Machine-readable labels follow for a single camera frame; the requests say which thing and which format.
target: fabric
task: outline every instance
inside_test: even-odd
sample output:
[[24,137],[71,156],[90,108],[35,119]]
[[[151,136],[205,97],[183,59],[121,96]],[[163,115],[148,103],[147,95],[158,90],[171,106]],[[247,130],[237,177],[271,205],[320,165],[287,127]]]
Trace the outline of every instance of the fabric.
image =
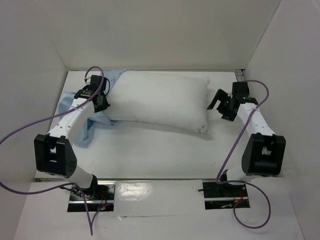
[[[109,79],[110,81],[110,92],[112,91],[113,87],[115,86],[117,80],[119,77],[126,71],[126,69],[122,70],[111,70],[111,71],[104,71],[104,76]],[[105,94],[108,91],[108,83],[106,85],[106,90]],[[63,113],[67,111],[74,100],[75,92],[64,92],[63,95],[61,96],[58,106],[57,106],[57,111],[58,113]],[[94,131],[95,131],[95,124],[96,122],[105,124],[105,125],[110,125],[110,126],[116,126],[120,123],[118,120],[110,120],[106,111],[100,111],[97,113],[92,114],[89,116],[87,121],[83,124],[79,134],[74,140],[74,143],[78,146],[84,147],[87,146],[92,138],[94,137]]]
[[112,120],[139,121],[208,133],[209,78],[126,71],[108,96]]

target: light blue cloth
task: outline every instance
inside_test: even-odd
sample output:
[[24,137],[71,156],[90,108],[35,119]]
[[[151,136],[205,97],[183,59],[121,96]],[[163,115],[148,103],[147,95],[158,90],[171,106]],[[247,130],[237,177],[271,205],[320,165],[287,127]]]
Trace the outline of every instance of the light blue cloth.
[[[111,70],[111,71],[104,71],[104,76],[109,79],[110,81],[110,91],[116,84],[117,80],[126,71],[126,69],[121,70]],[[106,94],[108,91],[108,83],[106,84],[106,90],[104,93]],[[62,97],[60,98],[57,106],[58,113],[63,113],[67,111],[74,100],[75,92],[64,92]],[[92,138],[94,137],[94,131],[95,131],[95,124],[96,122],[110,125],[110,126],[116,126],[120,123],[120,121],[110,120],[106,114],[105,111],[100,111],[97,113],[94,113],[89,116],[87,121],[83,124],[79,134],[76,136],[74,143],[78,146],[85,147],[87,146]]]

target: white wall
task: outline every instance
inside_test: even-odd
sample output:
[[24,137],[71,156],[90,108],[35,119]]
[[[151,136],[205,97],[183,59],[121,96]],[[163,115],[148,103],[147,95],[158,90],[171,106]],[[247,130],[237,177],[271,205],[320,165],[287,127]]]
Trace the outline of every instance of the white wall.
[[[270,88],[262,107],[287,140],[283,174],[306,240],[319,239],[320,0],[282,0],[246,71]],[[252,85],[261,100],[265,92]]]
[[[27,1],[0,7],[0,137],[54,112],[67,70]],[[30,127],[0,147],[0,181],[28,191],[35,175],[33,139],[49,122]],[[25,197],[0,189],[0,239],[10,240]]]
[[280,0],[29,0],[70,70],[243,69]]

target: pillow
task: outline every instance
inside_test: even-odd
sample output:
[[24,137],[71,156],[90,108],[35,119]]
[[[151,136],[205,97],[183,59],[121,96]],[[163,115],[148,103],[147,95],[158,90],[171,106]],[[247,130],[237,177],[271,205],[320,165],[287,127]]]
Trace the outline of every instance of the pillow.
[[139,121],[208,133],[209,78],[126,71],[108,95],[111,120]]

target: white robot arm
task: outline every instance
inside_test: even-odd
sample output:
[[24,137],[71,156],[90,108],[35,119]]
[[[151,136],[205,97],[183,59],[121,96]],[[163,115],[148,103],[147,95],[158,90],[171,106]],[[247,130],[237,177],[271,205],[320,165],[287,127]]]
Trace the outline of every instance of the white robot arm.
[[[219,89],[207,109],[213,109],[218,100],[220,104],[217,110],[223,119],[233,121],[238,116],[244,124],[258,105],[257,100],[250,97],[247,82],[234,82],[231,94]],[[272,131],[259,109],[252,115],[246,131],[250,138],[242,155],[241,165],[224,171],[222,181],[248,182],[256,177],[276,176],[281,171],[286,139]]]
[[104,78],[100,92],[91,101],[78,108],[94,94],[100,86],[101,80],[101,76],[92,75],[90,84],[75,94],[69,110],[77,109],[64,115],[46,135],[38,134],[34,139],[37,170],[77,184],[88,195],[95,194],[98,180],[94,175],[77,165],[72,144],[87,118],[110,106],[104,94],[106,83],[109,80]]

